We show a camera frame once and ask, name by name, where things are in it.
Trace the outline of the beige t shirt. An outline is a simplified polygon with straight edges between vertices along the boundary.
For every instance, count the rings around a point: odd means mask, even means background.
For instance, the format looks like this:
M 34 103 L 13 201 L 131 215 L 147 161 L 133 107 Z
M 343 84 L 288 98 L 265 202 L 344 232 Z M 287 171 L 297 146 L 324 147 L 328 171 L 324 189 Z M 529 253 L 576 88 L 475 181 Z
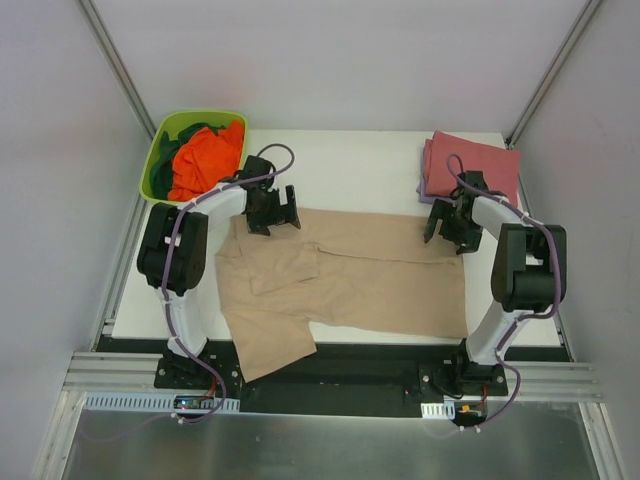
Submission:
M 465 278 L 453 244 L 424 220 L 302 209 L 300 227 L 252 234 L 232 219 L 215 259 L 221 310 L 253 381 L 316 351 L 310 322 L 401 335 L 467 335 Z

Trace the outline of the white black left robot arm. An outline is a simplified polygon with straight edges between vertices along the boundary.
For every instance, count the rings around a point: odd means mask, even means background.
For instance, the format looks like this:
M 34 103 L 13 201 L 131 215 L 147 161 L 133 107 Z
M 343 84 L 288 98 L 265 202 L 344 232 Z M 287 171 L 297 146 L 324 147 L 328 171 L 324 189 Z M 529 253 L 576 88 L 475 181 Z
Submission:
M 278 169 L 264 157 L 268 147 L 247 157 L 242 169 L 182 206 L 157 203 L 150 211 L 137 257 L 137 270 L 161 302 L 169 330 L 164 365 L 188 388 L 199 389 L 222 377 L 206 360 L 208 337 L 200 320 L 196 288 L 206 268 L 209 231 L 243 215 L 251 234 L 268 236 L 280 225 L 301 227 L 295 188 L 285 187 L 280 202 L 275 178 L 291 168 L 295 155 Z

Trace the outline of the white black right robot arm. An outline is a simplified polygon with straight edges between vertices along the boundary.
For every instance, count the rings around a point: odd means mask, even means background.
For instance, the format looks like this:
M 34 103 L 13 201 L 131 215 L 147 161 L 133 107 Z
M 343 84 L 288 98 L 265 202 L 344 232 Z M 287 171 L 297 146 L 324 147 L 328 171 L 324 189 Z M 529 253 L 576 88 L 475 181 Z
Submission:
M 430 372 L 428 385 L 454 399 L 503 395 L 506 351 L 528 322 L 553 317 L 566 295 L 567 234 L 560 225 L 531 219 L 489 190 L 480 171 L 462 171 L 454 178 L 457 186 L 448 199 L 433 203 L 423 239 L 439 235 L 459 255 L 476 252 L 485 233 L 496 239 L 493 300 L 452 358 Z

